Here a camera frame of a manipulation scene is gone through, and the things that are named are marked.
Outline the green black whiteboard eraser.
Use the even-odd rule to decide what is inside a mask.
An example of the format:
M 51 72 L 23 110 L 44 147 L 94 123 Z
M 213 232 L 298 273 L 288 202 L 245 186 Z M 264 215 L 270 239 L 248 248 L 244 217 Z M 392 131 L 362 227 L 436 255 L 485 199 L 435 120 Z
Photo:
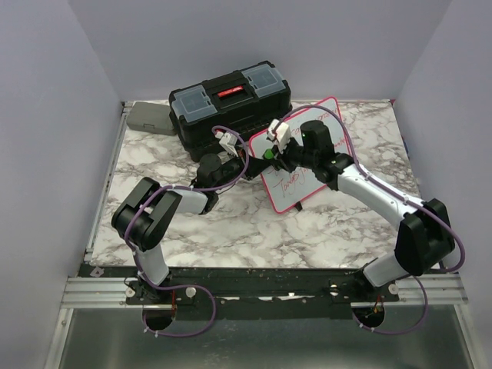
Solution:
M 264 160 L 273 160 L 275 158 L 274 151 L 271 148 L 267 149 L 263 154 L 263 158 Z

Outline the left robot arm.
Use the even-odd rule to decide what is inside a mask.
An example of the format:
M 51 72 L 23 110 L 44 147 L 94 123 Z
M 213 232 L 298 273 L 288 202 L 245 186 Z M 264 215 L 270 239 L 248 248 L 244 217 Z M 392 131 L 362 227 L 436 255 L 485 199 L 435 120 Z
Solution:
M 144 294 L 155 304 L 169 298 L 172 287 L 166 281 L 169 267 L 161 249 L 161 240 L 176 214 L 204 215 L 218 202 L 219 192 L 239 179 L 251 180 L 271 166 L 264 158 L 239 156 L 226 162 L 216 154 L 206 154 L 199 161 L 196 177 L 189 186 L 160 185 L 152 178 L 142 178 L 120 204 L 111 226 L 130 247 Z

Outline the black plastic toolbox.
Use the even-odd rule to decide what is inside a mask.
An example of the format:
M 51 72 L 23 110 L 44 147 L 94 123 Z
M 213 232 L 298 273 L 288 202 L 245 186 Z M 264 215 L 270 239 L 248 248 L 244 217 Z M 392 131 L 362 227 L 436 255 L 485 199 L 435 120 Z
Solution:
M 173 127 L 194 162 L 223 151 L 214 126 L 230 128 L 248 141 L 292 109 L 288 81 L 269 61 L 175 89 L 168 102 Z

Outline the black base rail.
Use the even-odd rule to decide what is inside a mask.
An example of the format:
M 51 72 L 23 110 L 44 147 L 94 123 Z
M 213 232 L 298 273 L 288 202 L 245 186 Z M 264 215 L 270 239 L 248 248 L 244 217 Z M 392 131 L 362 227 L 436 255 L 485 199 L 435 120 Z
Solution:
M 165 283 L 170 291 L 146 288 L 133 267 L 102 270 L 122 279 L 124 308 L 142 309 L 154 325 L 210 318 L 346 320 L 359 311 L 381 316 L 404 292 L 398 281 L 365 286 L 352 269 L 173 267 Z

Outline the aluminium frame rail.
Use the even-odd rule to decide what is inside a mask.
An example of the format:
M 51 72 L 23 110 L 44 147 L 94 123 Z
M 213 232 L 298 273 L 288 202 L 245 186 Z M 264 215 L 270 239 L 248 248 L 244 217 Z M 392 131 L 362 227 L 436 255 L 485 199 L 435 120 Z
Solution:
M 104 214 L 105 204 L 111 187 L 113 173 L 125 136 L 126 118 L 133 103 L 131 101 L 124 101 L 122 106 L 123 109 L 118 124 L 115 144 L 113 145 L 103 188 L 98 199 L 95 218 L 91 224 L 88 242 L 75 276 L 73 278 L 69 277 L 65 283 L 55 330 L 45 362 L 46 368 L 62 367 L 63 354 L 75 311 L 82 309 L 114 309 L 125 306 L 125 287 L 122 279 L 109 278 L 104 275 L 102 268 L 92 267 L 90 265 L 99 225 Z

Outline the pink framed whiteboard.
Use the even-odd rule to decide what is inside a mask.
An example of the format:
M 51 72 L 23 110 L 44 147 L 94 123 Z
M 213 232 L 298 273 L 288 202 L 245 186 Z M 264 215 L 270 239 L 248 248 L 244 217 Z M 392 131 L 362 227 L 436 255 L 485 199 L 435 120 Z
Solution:
M 302 143 L 301 124 L 310 120 L 320 120 L 328 127 L 336 152 L 345 154 L 351 152 L 347 144 L 346 134 L 337 120 L 326 111 L 318 108 L 303 109 L 286 120 L 290 126 L 291 135 L 298 144 Z M 296 168 L 289 173 L 269 167 L 261 173 L 261 179 L 272 206 L 278 214 L 294 208 L 297 203 L 325 188 L 325 185 L 316 179 L 314 173 L 306 168 Z

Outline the grey plastic case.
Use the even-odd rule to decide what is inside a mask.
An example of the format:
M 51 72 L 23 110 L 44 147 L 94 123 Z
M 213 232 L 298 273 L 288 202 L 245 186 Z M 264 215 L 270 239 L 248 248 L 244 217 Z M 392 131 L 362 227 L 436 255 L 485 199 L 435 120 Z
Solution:
M 170 113 L 171 109 L 167 105 L 137 101 L 131 108 L 126 123 L 135 131 L 174 136 L 176 131 Z

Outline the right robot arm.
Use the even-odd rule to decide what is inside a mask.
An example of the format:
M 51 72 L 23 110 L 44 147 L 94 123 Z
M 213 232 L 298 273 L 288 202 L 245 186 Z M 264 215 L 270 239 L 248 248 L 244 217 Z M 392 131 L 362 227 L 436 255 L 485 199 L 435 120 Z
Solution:
M 364 266 L 361 278 L 354 281 L 354 293 L 362 301 L 373 300 L 389 281 L 421 276 L 454 250 L 442 202 L 398 191 L 367 172 L 353 155 L 335 151 L 322 121 L 303 123 L 301 142 L 292 137 L 287 123 L 278 120 L 272 121 L 267 136 L 273 147 L 264 158 L 275 168 L 309 169 L 320 183 L 359 200 L 397 229 L 394 250 Z

